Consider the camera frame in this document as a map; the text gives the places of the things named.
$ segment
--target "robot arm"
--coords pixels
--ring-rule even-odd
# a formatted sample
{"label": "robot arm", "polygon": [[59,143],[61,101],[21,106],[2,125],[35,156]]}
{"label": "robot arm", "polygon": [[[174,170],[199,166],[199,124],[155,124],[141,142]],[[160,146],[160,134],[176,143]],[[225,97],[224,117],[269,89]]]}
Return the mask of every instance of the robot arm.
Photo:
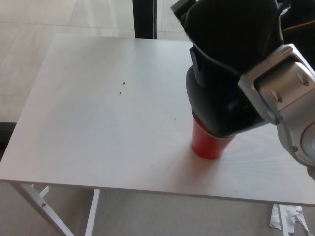
{"label": "robot arm", "polygon": [[274,124],[282,146],[315,167],[314,0],[180,0],[172,10],[193,42],[187,92],[208,131]]}

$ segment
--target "crumpled paper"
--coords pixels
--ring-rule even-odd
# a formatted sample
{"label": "crumpled paper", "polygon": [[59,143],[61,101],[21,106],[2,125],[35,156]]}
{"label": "crumpled paper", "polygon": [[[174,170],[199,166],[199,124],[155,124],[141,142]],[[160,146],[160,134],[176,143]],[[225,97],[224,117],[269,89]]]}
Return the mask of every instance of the crumpled paper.
{"label": "crumpled paper", "polygon": [[[308,236],[313,236],[312,234],[310,234],[310,231],[307,228],[301,206],[284,205],[284,209],[285,209],[285,218],[287,221],[289,233],[291,234],[294,233],[294,226],[295,226],[295,222],[297,221],[303,225],[303,228],[307,232]],[[281,230],[281,223],[279,219],[277,204],[274,204],[274,206],[272,207],[270,227]]]}

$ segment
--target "red cup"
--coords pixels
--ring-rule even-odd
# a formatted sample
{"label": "red cup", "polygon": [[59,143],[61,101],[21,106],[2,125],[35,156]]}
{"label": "red cup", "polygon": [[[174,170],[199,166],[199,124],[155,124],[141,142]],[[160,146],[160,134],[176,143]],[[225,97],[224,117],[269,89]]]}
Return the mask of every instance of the red cup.
{"label": "red cup", "polygon": [[217,159],[222,155],[234,137],[217,138],[212,136],[200,119],[194,114],[191,146],[198,156],[209,160]]}

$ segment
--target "floor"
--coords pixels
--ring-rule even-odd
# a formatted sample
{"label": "floor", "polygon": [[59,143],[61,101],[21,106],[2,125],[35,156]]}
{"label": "floor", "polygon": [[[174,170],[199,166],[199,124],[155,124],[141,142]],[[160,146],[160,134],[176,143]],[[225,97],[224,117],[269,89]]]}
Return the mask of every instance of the floor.
{"label": "floor", "polygon": [[[157,37],[188,40],[157,0]],[[0,121],[16,122],[55,33],[134,37],[132,0],[0,0]],[[84,235],[92,190],[51,187],[47,202]],[[116,190],[102,191],[93,236],[281,236],[268,227],[271,205]],[[304,207],[315,233],[315,209]],[[300,225],[297,236],[302,236]],[[6,183],[0,183],[1,236],[55,236]]]}

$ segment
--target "table top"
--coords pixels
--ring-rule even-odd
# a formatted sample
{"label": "table top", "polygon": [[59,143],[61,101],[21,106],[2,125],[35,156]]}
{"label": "table top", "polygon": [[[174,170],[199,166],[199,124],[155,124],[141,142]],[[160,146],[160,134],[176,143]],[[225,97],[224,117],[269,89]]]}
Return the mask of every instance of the table top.
{"label": "table top", "polygon": [[315,204],[274,126],[216,161],[190,148],[189,42],[57,35],[0,162],[0,179]]}

